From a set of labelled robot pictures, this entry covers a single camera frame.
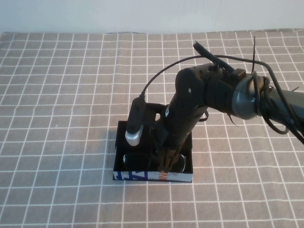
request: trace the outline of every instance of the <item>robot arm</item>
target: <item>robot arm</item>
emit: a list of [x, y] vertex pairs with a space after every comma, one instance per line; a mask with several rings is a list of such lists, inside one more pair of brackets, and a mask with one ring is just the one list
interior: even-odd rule
[[143, 93], [133, 100], [130, 109], [126, 140], [136, 146], [140, 143], [143, 126], [149, 126], [155, 145], [151, 156], [157, 163], [158, 171], [182, 171], [186, 161], [179, 151], [197, 122], [206, 120], [201, 117], [208, 114], [208, 107], [244, 120], [259, 115], [270, 126], [272, 123], [269, 120], [274, 120], [287, 126], [295, 135], [299, 134], [297, 131], [303, 134], [303, 94], [269, 87], [268, 78], [257, 76], [254, 71], [248, 74], [243, 69], [233, 69], [218, 58], [226, 56], [214, 56], [199, 43], [193, 46], [201, 54], [200, 57], [206, 57], [213, 63], [181, 70], [176, 76], [176, 93], [168, 105], [145, 102], [144, 91], [148, 84]]

